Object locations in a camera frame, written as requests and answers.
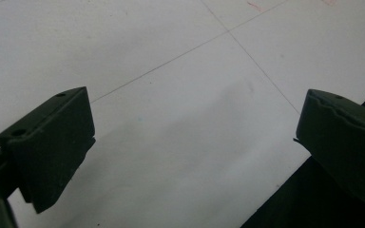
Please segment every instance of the black object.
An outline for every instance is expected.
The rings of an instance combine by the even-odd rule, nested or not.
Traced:
[[[364,228],[365,103],[310,90],[297,135],[312,157],[242,228]]]
[[[94,143],[85,87],[53,96],[3,131],[0,227],[15,227],[6,198],[17,187],[37,213],[52,206]]]

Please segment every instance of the smudge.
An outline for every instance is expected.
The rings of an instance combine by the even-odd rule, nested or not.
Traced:
[[[336,0],[322,0],[322,1],[330,7],[333,7],[336,4]]]
[[[254,9],[258,10],[258,11],[262,11],[262,8],[261,8],[261,7],[259,7],[259,6],[257,6],[257,5],[255,5],[254,3],[250,3],[250,2],[247,2],[247,3],[248,3],[248,5],[250,5],[252,8],[254,8]]]

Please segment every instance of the hole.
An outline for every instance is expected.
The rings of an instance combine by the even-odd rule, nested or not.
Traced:
[[[26,133],[25,129],[19,129],[19,130],[15,130],[11,133],[12,136],[21,136],[24,135]]]

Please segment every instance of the red scribble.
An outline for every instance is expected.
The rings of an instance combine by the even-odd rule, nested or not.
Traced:
[[[336,4],[336,0],[322,0],[322,1],[330,7],[333,7]]]
[[[247,3],[248,3],[248,5],[250,5],[251,7],[255,8],[256,10],[262,11],[262,8],[259,7],[259,6],[257,6],[257,5],[255,5],[254,3],[250,3],[250,2],[247,2]]]

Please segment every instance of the screw hole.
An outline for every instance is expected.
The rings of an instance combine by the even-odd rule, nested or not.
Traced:
[[[25,129],[19,129],[19,130],[15,130],[11,133],[12,136],[21,136],[24,135],[26,133]]]

